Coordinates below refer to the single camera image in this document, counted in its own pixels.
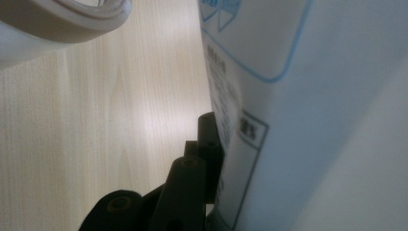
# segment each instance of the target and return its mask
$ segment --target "wood grain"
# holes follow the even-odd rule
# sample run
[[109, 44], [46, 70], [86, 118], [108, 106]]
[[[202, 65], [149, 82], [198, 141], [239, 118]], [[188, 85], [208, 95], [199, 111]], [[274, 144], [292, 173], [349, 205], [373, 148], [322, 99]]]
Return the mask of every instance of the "wood grain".
[[211, 111], [193, 0], [134, 1], [118, 30], [0, 71], [0, 230], [77, 230], [166, 180]]

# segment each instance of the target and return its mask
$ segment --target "blue border line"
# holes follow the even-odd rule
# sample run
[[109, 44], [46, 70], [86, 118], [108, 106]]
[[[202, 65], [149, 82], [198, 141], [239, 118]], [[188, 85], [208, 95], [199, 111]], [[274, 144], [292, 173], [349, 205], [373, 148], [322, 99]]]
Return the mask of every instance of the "blue border line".
[[259, 73], [257, 73], [256, 71], [254, 71], [253, 69], [251, 69], [250, 67], [248, 67], [247, 65], [245, 65], [244, 63], [242, 63], [240, 60], [238, 60], [230, 51], [228, 51], [225, 47], [223, 47], [211, 34], [210, 32], [208, 32], [207, 30], [205, 30], [204, 28], [201, 28], [201, 31], [203, 33], [205, 33], [223, 52], [225, 52], [225, 54], [232, 60], [234, 61], [240, 68], [242, 68], [244, 71], [248, 72], [250, 75], [254, 76], [255, 78], [259, 79], [260, 81], [264, 82], [264, 83], [276, 83], [279, 80], [281, 80], [288, 72], [289, 66], [292, 63], [292, 59], [293, 59], [293, 55], [294, 55], [294, 51], [296, 50], [296, 47], [298, 45], [299, 39], [300, 39], [300, 35], [302, 34], [305, 22], [306, 22], [306, 18], [307, 15], [309, 14], [309, 11], [311, 9], [312, 6], [312, 2], [313, 0], [307, 0], [306, 6], [303, 10], [303, 14], [300, 17], [300, 22], [299, 25], [297, 26], [297, 30], [294, 34], [294, 40], [292, 43], [292, 47], [291, 47], [291, 51], [289, 53], [288, 59], [285, 62], [285, 66], [282, 70], [281, 73], [279, 73], [277, 76], [275, 77], [267, 77], [267, 76], [263, 76]]

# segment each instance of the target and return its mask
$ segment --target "small printed label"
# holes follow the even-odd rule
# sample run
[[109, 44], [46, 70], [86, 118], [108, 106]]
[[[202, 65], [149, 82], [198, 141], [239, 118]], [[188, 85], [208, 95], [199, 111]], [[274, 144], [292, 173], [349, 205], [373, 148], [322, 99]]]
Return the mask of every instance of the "small printed label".
[[237, 136], [224, 163], [217, 191], [217, 214], [226, 227], [234, 230], [253, 169], [268, 133], [268, 125], [255, 116], [242, 112]]

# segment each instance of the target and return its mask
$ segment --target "blue printed graphic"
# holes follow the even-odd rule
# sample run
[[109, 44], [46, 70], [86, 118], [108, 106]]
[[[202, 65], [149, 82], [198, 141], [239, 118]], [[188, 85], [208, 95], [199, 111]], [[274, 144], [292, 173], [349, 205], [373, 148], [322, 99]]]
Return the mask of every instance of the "blue printed graphic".
[[203, 21], [207, 21], [216, 14], [220, 1], [221, 0], [199, 0]]
[[218, 31], [225, 29], [237, 16], [241, 0], [223, 0], [218, 13]]
[[[219, 49], [221, 49], [226, 56], [228, 56], [232, 62], [234, 62], [237, 66], [239, 66], [242, 70], [247, 72], [254, 78], [259, 79], [264, 83], [276, 83], [281, 80], [288, 72], [289, 67], [291, 65], [294, 52], [296, 50], [297, 44], [300, 39], [300, 35], [302, 34], [303, 27], [306, 22], [306, 18], [309, 14], [309, 10], [311, 9], [313, 0], [304, 0], [305, 5], [300, 12], [299, 22], [297, 24], [297, 28], [295, 29], [293, 35], [293, 41], [291, 46], [289, 47], [288, 56], [286, 57], [286, 61], [282, 66], [282, 69], [278, 73], [269, 74], [267, 71], [262, 71], [259, 68], [251, 65], [248, 61], [244, 60], [240, 56], [238, 56], [234, 50], [231, 50], [226, 44], [223, 38], [225, 38], [225, 33], [222, 33], [229, 25], [232, 24], [234, 19], [239, 18], [240, 8], [242, 7], [242, 0], [199, 0], [201, 12], [203, 13], [203, 6], [209, 5], [213, 6], [213, 11], [210, 16], [204, 17], [203, 14], [203, 24], [201, 26], [201, 31], [203, 34], [207, 36]], [[217, 13], [217, 32], [214, 30], [209, 30], [212, 27], [212, 24], [207, 22], [212, 16]]]

